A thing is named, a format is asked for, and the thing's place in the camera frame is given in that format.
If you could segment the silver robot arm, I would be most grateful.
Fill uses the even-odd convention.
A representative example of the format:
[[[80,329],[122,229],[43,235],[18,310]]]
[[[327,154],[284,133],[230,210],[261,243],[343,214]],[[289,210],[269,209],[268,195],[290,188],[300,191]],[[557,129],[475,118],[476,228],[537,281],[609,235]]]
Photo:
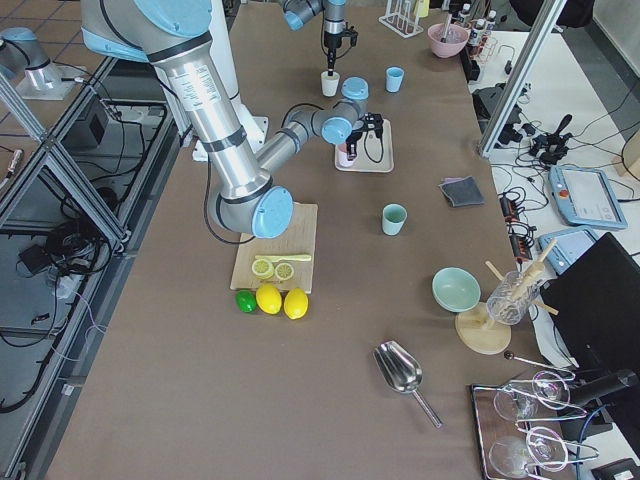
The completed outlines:
[[[330,77],[336,73],[336,61],[357,45],[358,32],[345,19],[346,5],[340,0],[288,0],[282,4],[283,17],[292,31],[322,17],[321,48]]]
[[[204,216],[221,227],[272,239],[289,226],[294,200],[272,174],[312,137],[340,145],[364,121],[368,83],[349,77],[332,108],[296,108],[258,151],[233,107],[211,56],[226,27],[212,30],[211,1],[84,1],[82,34],[90,50],[148,63],[162,71],[201,141],[208,170],[221,184],[207,190]]]

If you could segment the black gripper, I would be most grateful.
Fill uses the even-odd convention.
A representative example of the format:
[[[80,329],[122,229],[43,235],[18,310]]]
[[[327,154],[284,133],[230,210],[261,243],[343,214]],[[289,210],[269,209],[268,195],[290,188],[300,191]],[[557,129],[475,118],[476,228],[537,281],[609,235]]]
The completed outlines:
[[[354,127],[349,135],[349,142],[346,142],[347,158],[349,160],[355,160],[357,152],[357,142],[363,136],[364,133],[373,132],[375,137],[382,140],[383,136],[384,119],[381,114],[367,113]]]
[[[350,26],[347,22],[323,23],[323,47],[327,54],[328,76],[334,75],[337,51],[342,46],[344,38],[349,40],[351,47],[357,44],[358,32],[354,26]]]

